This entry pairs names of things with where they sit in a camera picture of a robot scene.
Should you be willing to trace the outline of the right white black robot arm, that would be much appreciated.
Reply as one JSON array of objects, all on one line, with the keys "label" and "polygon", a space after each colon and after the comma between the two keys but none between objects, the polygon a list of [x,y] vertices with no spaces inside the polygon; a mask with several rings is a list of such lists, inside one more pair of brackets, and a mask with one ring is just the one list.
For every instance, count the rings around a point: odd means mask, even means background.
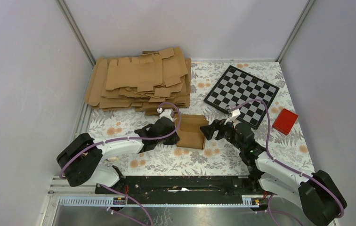
[{"label": "right white black robot arm", "polygon": [[342,216],[348,204],[327,172],[301,171],[269,157],[266,148],[256,142],[248,124],[214,120],[201,126],[200,131],[207,140],[216,132],[215,140],[225,139],[239,150],[249,169],[251,192],[267,191],[292,202],[316,226],[327,226]]}]

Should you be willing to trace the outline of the brown cardboard box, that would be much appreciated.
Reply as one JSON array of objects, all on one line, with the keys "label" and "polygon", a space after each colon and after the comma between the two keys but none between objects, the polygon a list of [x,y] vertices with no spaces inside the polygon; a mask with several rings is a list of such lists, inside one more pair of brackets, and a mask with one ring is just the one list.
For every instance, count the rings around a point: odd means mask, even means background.
[{"label": "brown cardboard box", "polygon": [[176,146],[203,150],[206,138],[200,127],[209,125],[206,117],[204,115],[182,114],[180,122],[177,130],[180,140],[176,143]]}]

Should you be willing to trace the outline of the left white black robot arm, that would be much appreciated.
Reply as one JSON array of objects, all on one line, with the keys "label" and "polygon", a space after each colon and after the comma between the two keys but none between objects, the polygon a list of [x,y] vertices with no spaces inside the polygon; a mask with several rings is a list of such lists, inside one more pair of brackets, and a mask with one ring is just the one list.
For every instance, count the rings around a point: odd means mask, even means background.
[{"label": "left white black robot arm", "polygon": [[151,151],[160,143],[174,145],[178,141],[174,120],[166,116],[125,137],[95,139],[89,133],[82,133],[57,156],[61,168],[59,176],[71,187],[95,182],[117,194],[124,189],[122,174],[116,167],[101,166],[101,162],[124,154]]}]

